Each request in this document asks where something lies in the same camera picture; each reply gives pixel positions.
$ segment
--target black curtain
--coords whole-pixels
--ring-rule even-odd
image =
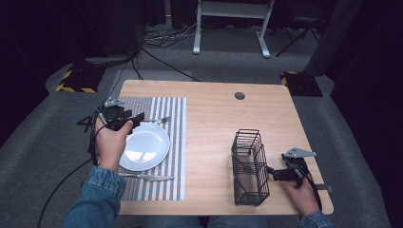
[[[392,227],[400,226],[396,208],[403,204],[402,10],[401,1],[364,1],[327,72],[335,81],[331,97],[374,173]]]
[[[151,27],[158,24],[165,24],[165,3],[164,0],[142,0],[146,7],[146,19]]]
[[[181,29],[182,24],[192,26],[196,23],[198,0],[170,0],[172,27]]]
[[[46,6],[32,1],[0,4],[0,146],[48,95],[45,81],[66,60],[53,40]]]
[[[306,2],[317,5],[329,20],[332,16],[332,8],[335,5],[337,0],[276,0],[272,13],[270,15],[269,23],[267,24],[267,28],[269,29],[282,29],[285,27],[286,20],[288,17],[287,10],[285,6],[288,2]]]

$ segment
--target table leg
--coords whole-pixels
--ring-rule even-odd
[[[195,44],[193,46],[193,54],[200,54],[201,52],[201,38],[202,38],[202,0],[198,4],[197,26],[195,34]]]
[[[270,57],[269,49],[266,46],[266,42],[264,42],[264,33],[266,32],[267,24],[269,23],[270,15],[272,14],[273,4],[274,4],[274,0],[270,1],[269,5],[267,7],[266,16],[264,17],[264,20],[263,20],[263,25],[261,25],[261,31],[256,32],[256,34],[258,36],[258,41],[260,44],[261,52],[262,52],[264,58]]]

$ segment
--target cable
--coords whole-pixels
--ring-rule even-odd
[[[134,67],[134,62],[133,62],[133,60],[134,60],[134,58],[131,59],[131,65],[133,65],[133,69],[134,69],[134,71],[136,71],[137,75],[139,76],[139,79],[142,80],[143,77],[142,77],[142,75],[140,75],[140,73],[139,73],[139,71],[136,69],[136,67]]]
[[[107,127],[107,124],[104,124],[103,126],[101,126],[101,128],[99,128],[98,130],[97,130],[97,133],[95,133],[95,135],[94,135],[94,139],[96,139],[97,138],[97,135],[98,135],[98,133],[100,133],[100,131],[102,130],[102,129],[104,129],[105,127]]]
[[[40,228],[41,227],[41,222],[42,222],[42,218],[44,217],[45,211],[48,207],[48,204],[50,203],[51,198],[53,197],[53,195],[56,193],[56,191],[60,188],[60,186],[62,186],[62,184],[71,176],[73,175],[77,170],[79,170],[80,168],[82,168],[84,165],[88,164],[89,162],[91,162],[91,159],[84,161],[82,164],[80,164],[77,168],[75,168],[73,171],[71,171],[67,176],[65,176],[60,182],[59,184],[57,184],[56,188],[51,192],[50,196],[47,199],[47,202],[45,203],[44,207],[42,208],[41,214],[38,218],[38,222],[36,223],[36,227]]]
[[[116,82],[116,84],[112,87],[112,90],[110,90],[109,94],[108,94],[107,97],[104,99],[104,101],[100,104],[100,106],[109,98],[109,96],[112,94],[113,90],[115,90],[116,85],[121,81],[122,74],[123,74],[125,68],[127,67],[127,63],[128,63],[128,62],[129,62],[129,61],[127,61],[127,62],[125,63],[125,66],[122,68],[121,73],[119,74],[118,82]]]
[[[146,51],[144,48],[142,48],[142,50],[143,50],[145,53],[147,53],[149,56],[151,56],[152,58],[154,58],[155,60],[157,60],[157,61],[159,61],[159,62],[161,62],[161,63],[163,63],[163,64],[165,64],[165,65],[167,65],[167,66],[169,66],[169,67],[171,67],[171,68],[173,68],[173,69],[175,69],[176,71],[180,72],[181,74],[185,75],[186,77],[189,77],[189,78],[193,79],[193,80],[196,81],[196,82],[201,82],[199,79],[194,78],[194,77],[192,77],[192,76],[190,76],[190,75],[188,75],[188,74],[186,74],[186,73],[180,71],[179,69],[175,68],[174,66],[172,66],[172,65],[170,65],[170,64],[168,64],[168,63],[162,61],[161,59],[159,59],[159,58],[157,58],[157,57],[155,57],[154,55],[152,55],[152,54],[150,54],[148,51]]]
[[[137,70],[140,70],[139,55],[136,55]]]
[[[309,182],[309,184],[312,187],[312,190],[314,191],[315,198],[317,199],[317,206],[319,207],[319,210],[322,211],[322,200],[320,199],[320,195],[317,191],[317,186],[315,185],[314,181],[312,180],[312,175],[309,174],[309,176],[298,166],[296,166],[296,169],[302,174],[304,178],[306,178]]]
[[[188,31],[193,30],[192,28],[195,27],[197,25],[197,23],[193,24],[192,26],[190,26],[189,28],[182,30],[182,31],[178,31],[172,34],[168,34],[167,33],[171,30],[168,29],[167,32],[164,35],[160,35],[160,30],[153,30],[150,31],[148,33],[152,33],[152,35],[148,35],[148,33],[144,36],[144,41],[145,44],[144,46],[148,47],[148,48],[168,48],[170,46],[175,45],[178,41],[184,40],[189,36],[194,36],[196,34],[196,32],[191,33],[191,34],[187,34],[185,35]],[[147,41],[157,41],[160,40],[160,43],[158,45],[156,44],[149,44],[147,43]],[[172,41],[171,44],[164,46],[163,44],[166,43],[167,41]]]

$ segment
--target gray carpet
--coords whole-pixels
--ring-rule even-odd
[[[192,54],[193,38],[176,45],[147,51],[203,82],[279,84],[285,70],[303,70],[316,41],[308,35],[280,57],[275,54],[288,43],[284,31],[266,35],[272,57],[261,56],[255,31],[209,30],[201,37],[201,54]],[[143,51],[138,56],[145,79],[190,81]],[[68,66],[48,78],[49,96],[19,125],[0,150],[0,227],[33,227],[57,183],[89,159],[88,134],[76,123],[90,115],[118,83],[124,66],[106,70],[99,92],[55,92]],[[119,94],[125,79],[138,76],[127,65],[113,89]],[[308,140],[318,153],[317,162],[335,211],[336,227],[390,227],[374,176],[364,161],[350,128],[330,99],[333,82],[317,78],[322,98],[294,97]],[[80,194],[91,164],[72,175],[56,192],[42,220],[42,227],[60,227],[71,204]],[[272,227],[297,227],[298,216],[272,216]],[[142,218],[118,216],[115,227],[136,227]]]

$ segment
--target white plate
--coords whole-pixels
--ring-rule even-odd
[[[131,171],[144,171],[157,166],[169,151],[166,132],[153,123],[140,123],[126,139],[125,152],[119,165]]]

